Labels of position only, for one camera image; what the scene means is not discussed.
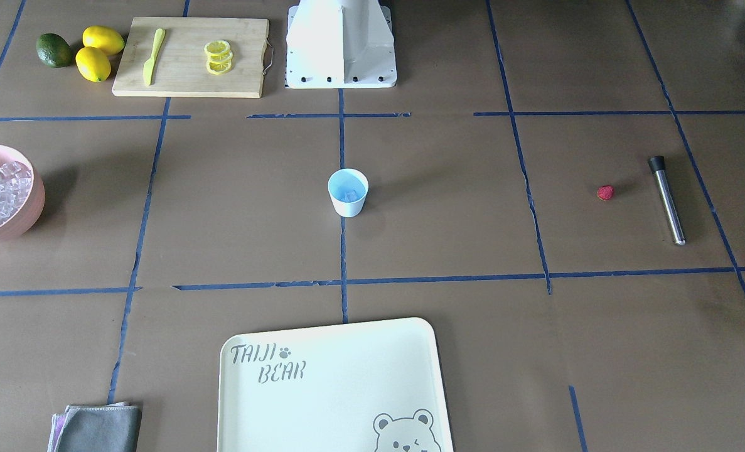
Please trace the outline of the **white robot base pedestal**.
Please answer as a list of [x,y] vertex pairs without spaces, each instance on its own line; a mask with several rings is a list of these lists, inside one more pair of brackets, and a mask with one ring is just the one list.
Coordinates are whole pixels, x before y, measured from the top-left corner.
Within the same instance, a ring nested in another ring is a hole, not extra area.
[[301,1],[288,11],[286,87],[388,89],[398,80],[390,8]]

